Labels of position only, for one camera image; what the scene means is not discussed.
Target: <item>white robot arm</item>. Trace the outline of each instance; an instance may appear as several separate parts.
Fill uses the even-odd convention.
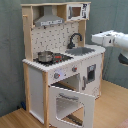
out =
[[[115,32],[113,30],[92,35],[92,42],[104,47],[119,47],[123,51],[119,56],[120,63],[128,65],[128,34]]]

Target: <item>toy kitchen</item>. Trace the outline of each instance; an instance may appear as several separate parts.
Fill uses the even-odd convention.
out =
[[[85,44],[90,4],[21,5],[26,110],[45,128],[93,127],[105,49]],[[73,116],[79,109],[82,120]]]

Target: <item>burner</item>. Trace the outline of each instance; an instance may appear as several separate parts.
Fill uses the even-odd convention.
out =
[[[53,61],[50,61],[50,62],[41,62],[41,61],[38,60],[38,58],[34,59],[33,61],[48,67],[48,66],[51,66],[51,65],[54,65],[54,64],[58,64],[58,63],[73,59],[73,57],[70,57],[70,56],[67,56],[67,55],[63,55],[63,54],[60,54],[60,55],[62,56],[62,60],[59,60],[59,61],[56,60],[56,59],[55,60],[53,59]]]

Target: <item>knob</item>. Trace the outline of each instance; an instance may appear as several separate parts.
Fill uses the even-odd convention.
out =
[[[73,71],[73,72],[76,72],[76,71],[77,71],[77,67],[73,67],[73,68],[72,68],[72,71]]]
[[[55,74],[54,74],[54,78],[55,78],[55,79],[58,79],[59,77],[60,77],[60,75],[59,75],[58,73],[55,73]]]

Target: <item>open oven door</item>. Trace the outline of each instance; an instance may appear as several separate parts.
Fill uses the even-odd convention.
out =
[[[49,88],[49,119],[50,124],[57,128],[93,128],[95,97],[72,90],[50,86]],[[63,120],[66,116],[83,106],[81,125]]]

